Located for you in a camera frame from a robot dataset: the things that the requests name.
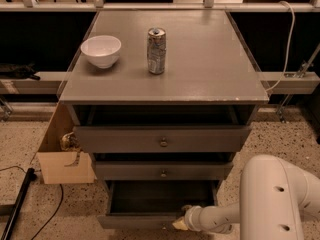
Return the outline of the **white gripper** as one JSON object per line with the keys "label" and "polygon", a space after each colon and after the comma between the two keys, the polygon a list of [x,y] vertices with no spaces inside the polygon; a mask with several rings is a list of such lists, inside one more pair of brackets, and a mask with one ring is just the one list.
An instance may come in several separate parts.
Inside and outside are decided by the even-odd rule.
{"label": "white gripper", "polygon": [[200,206],[184,205],[181,210],[185,212],[185,216],[176,219],[172,225],[177,230],[187,231],[200,231],[200,213],[202,208]]}

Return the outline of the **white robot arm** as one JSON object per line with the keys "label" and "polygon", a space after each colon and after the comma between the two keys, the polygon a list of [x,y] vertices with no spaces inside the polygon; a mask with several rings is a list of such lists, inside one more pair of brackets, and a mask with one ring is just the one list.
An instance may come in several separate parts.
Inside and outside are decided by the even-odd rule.
{"label": "white robot arm", "polygon": [[190,206],[173,222],[178,230],[229,234],[240,240],[304,240],[302,223],[320,219],[320,178],[275,156],[257,155],[243,168],[239,201]]}

